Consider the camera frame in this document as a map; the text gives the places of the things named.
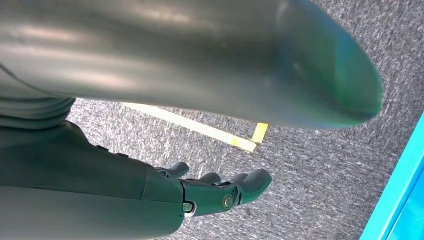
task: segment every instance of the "robotic hand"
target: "robotic hand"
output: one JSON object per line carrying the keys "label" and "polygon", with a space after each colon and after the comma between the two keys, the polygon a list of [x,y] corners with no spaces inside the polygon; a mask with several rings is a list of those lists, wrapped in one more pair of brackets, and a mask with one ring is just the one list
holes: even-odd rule
{"label": "robotic hand", "polygon": [[[189,170],[184,162],[169,169],[156,168],[167,178],[179,178]],[[256,200],[270,185],[271,176],[264,169],[250,174],[239,173],[229,181],[222,182],[215,172],[199,179],[175,179],[183,188],[182,210],[187,217],[222,213],[232,207]]]}

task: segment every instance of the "gray carpet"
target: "gray carpet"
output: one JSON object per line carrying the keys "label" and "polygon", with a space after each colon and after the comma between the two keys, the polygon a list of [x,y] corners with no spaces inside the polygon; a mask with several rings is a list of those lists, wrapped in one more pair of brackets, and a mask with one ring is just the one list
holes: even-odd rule
{"label": "gray carpet", "polygon": [[[424,110],[424,1],[317,0],[376,63],[384,80],[383,111],[353,129],[314,131],[270,126],[248,153],[116,102],[80,99],[69,120],[91,143],[154,166],[185,161],[188,177],[229,178],[265,168],[273,183],[252,204],[188,218],[164,240],[356,240]],[[256,124],[172,109],[250,137]]]}

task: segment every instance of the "metal screw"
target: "metal screw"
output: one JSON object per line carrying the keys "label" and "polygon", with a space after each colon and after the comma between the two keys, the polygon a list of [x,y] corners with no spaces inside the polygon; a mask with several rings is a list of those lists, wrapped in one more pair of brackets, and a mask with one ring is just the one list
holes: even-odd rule
{"label": "metal screw", "polygon": [[225,195],[222,201],[222,205],[225,210],[230,209],[233,206],[233,197],[231,195]]}
{"label": "metal screw", "polygon": [[189,203],[189,202],[184,202],[182,204],[182,210],[186,213],[189,213],[193,210],[193,204]]}

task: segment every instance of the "yellow tape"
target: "yellow tape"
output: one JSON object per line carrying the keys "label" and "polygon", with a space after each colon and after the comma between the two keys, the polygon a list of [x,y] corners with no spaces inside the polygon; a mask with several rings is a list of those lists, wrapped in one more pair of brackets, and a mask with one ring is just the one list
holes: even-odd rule
{"label": "yellow tape", "polygon": [[254,130],[251,141],[254,143],[262,143],[267,132],[268,124],[267,123],[258,123],[256,129]]}
{"label": "yellow tape", "polygon": [[149,114],[153,117],[163,119],[170,123],[174,123],[180,125],[184,128],[190,129],[192,131],[196,131],[198,133],[204,134],[211,138],[220,140],[224,143],[233,145],[235,147],[242,148],[246,151],[253,152],[256,148],[256,143],[253,141],[238,137],[231,133],[216,129],[214,127],[208,126],[206,124],[191,120],[189,118],[183,117],[181,115],[169,112],[167,110],[161,109],[157,106],[145,105],[145,104],[137,104],[137,103],[129,103],[123,102],[124,106],[127,106],[131,109],[140,111],[145,114]]}

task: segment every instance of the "blue edge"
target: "blue edge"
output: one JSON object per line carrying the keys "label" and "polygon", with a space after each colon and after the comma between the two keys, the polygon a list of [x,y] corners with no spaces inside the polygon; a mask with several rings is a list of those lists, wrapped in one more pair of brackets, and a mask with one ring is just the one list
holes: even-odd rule
{"label": "blue edge", "polygon": [[397,162],[360,240],[386,240],[424,169],[424,113]]}

